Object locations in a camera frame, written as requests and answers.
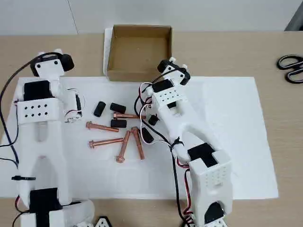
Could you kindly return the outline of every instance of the wooden table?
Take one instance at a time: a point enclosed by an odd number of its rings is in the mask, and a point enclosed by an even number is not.
[[[0,36],[0,84],[39,51],[62,48],[70,53],[73,76],[100,76],[103,34],[66,36]],[[284,80],[275,67],[278,57],[303,53],[301,32],[175,32],[173,56],[192,75],[254,76],[275,165],[279,199],[235,201],[227,217],[230,227],[303,226],[303,86]],[[31,75],[26,69],[20,76]],[[7,91],[7,116],[16,85]],[[0,225],[10,227],[16,215],[13,199],[0,200]],[[108,215],[115,227],[177,227],[175,201],[94,200],[96,217]]]

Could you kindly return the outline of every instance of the copper bolt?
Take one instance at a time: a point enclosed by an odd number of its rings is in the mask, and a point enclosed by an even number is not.
[[[96,146],[101,146],[101,145],[106,145],[106,144],[111,144],[111,143],[118,143],[118,142],[123,142],[124,138],[118,138],[118,139],[111,139],[111,140],[100,140],[100,141],[90,141],[89,142],[89,147],[90,148],[95,148]]]
[[[136,144],[137,144],[137,148],[138,148],[138,151],[139,151],[140,159],[143,160],[145,158],[144,158],[144,153],[143,153],[143,149],[142,149],[142,145],[141,145],[141,141],[140,141],[139,129],[138,129],[138,127],[132,127],[131,131],[134,134],[134,139],[136,140]]]
[[[119,129],[111,128],[111,127],[108,127],[108,126],[105,126],[105,125],[100,125],[100,124],[93,124],[92,122],[86,122],[86,128],[119,132]]]
[[[114,113],[114,118],[134,118],[134,119],[138,119],[139,117],[137,115],[134,114],[122,114],[122,113]]]
[[[124,153],[126,151],[126,146],[127,146],[127,143],[128,143],[128,139],[129,139],[129,135],[131,134],[131,132],[129,130],[126,131],[126,134],[124,136],[124,140],[123,140],[123,144],[122,144],[122,147],[121,147],[121,150],[120,150],[120,153],[119,155],[116,157],[116,161],[118,163],[123,163],[125,161],[125,158],[124,158]]]

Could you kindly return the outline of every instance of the white wall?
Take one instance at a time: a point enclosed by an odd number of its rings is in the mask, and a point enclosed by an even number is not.
[[[0,0],[0,35],[77,34],[66,0]]]
[[[301,2],[0,0],[0,35],[101,33],[113,24],[172,25],[187,31],[282,31]]]

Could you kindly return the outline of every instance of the scissors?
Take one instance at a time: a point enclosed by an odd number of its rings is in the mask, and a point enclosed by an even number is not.
[[[282,64],[282,62],[286,59],[295,60],[295,62],[287,64],[287,65]],[[295,55],[295,54],[285,55],[285,56],[281,57],[280,59],[278,59],[278,61],[276,62],[276,66],[280,70],[293,69],[293,71],[285,74],[285,79],[289,83],[292,83],[292,84],[302,84],[303,83],[303,79],[296,80],[296,79],[292,78],[293,75],[303,72],[303,57],[301,57],[299,55]]]

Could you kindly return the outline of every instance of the cardboard box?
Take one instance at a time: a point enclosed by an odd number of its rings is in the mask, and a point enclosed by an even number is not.
[[[114,25],[107,76],[111,81],[152,81],[171,57],[170,26]]]

